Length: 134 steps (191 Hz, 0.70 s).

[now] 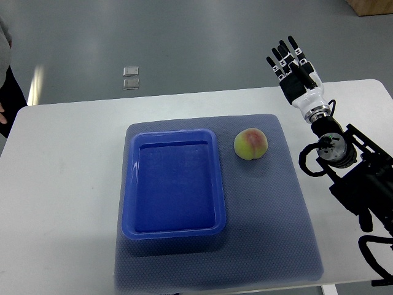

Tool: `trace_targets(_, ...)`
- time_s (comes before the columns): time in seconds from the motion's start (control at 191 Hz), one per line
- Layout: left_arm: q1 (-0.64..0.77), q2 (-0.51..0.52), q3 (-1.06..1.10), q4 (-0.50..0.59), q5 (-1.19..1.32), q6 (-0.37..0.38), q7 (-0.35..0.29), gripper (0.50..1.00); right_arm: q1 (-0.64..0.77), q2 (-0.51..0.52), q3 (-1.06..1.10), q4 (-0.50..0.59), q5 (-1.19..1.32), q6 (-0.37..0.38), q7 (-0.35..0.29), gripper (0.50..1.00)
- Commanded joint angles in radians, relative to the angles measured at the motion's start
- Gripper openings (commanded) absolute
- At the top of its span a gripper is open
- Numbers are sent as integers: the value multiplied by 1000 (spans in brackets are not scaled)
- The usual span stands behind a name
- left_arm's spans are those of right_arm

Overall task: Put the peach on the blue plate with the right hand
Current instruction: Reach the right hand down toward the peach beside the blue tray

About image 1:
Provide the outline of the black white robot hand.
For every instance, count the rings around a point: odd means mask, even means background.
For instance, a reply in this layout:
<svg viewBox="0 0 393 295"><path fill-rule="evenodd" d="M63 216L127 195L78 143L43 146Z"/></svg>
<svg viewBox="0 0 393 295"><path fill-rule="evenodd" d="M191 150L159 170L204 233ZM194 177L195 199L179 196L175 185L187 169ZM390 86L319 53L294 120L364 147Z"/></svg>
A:
<svg viewBox="0 0 393 295"><path fill-rule="evenodd" d="M272 48L274 57L267 63L275 73L288 103L300 110L304 120L312 124L321 117L332 115L332 108L324 99L324 86L313 64L289 36Z"/></svg>

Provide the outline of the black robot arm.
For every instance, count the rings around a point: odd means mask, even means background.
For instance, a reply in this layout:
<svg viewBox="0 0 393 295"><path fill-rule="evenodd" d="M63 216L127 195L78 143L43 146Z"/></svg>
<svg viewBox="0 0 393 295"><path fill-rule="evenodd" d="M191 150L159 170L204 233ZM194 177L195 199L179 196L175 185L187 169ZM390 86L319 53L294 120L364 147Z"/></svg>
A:
<svg viewBox="0 0 393 295"><path fill-rule="evenodd" d="M365 233L358 245L367 264L380 276L372 286L389 286L392 274L372 254L369 243L392 245L392 237L372 235L376 217L392 233L392 156L381 149L355 126L343 130L333 118L335 100L309 116L318 141L307 145L298 163L303 172L317 178L329 176L331 194L358 217Z"/></svg>

